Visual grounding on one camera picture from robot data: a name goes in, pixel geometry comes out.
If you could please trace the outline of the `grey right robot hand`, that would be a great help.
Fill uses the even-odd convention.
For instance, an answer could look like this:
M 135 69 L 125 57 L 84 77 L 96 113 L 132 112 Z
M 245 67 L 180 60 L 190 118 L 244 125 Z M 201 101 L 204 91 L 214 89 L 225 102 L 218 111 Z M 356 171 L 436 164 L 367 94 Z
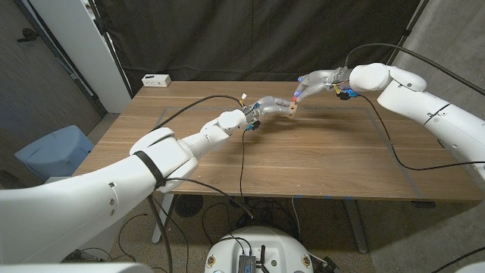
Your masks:
M 299 85 L 293 94 L 293 101 L 300 103 L 303 99 L 322 91 L 334 91 L 334 85 L 348 85 L 351 72 L 351 68 L 338 67 L 334 70 L 317 70 L 299 76 Z

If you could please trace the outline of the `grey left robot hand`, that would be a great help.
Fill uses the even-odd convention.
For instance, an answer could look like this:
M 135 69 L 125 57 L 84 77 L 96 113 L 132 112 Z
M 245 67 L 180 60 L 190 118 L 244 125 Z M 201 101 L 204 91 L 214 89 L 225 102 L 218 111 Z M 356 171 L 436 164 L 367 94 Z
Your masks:
M 290 102 L 273 96 L 265 96 L 243 110 L 247 124 L 260 121 L 265 115 L 283 114 L 293 115 L 294 111 L 290 108 Z

